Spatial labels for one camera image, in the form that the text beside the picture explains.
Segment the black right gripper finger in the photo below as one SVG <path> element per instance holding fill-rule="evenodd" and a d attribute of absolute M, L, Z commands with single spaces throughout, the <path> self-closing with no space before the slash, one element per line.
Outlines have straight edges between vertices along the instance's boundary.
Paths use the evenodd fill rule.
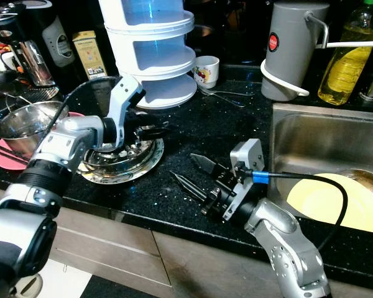
<path fill-rule="evenodd" d="M 209 199 L 209 196 L 207 193 L 204 192 L 204 190 L 201 190 L 200 187 L 195 185 L 193 182 L 189 181 L 187 177 L 184 177 L 183 175 L 179 175 L 175 173 L 174 171 L 170 172 L 170 175 L 173 179 L 178 183 L 179 187 L 181 187 L 181 190 L 186 191 L 186 193 L 195 201 L 197 202 L 207 202 L 207 199 Z"/>
<path fill-rule="evenodd" d="M 190 153 L 190 159 L 198 165 L 201 170 L 209 174 L 213 179 L 218 179 L 228 173 L 228 169 L 212 161 L 206 156 Z"/>

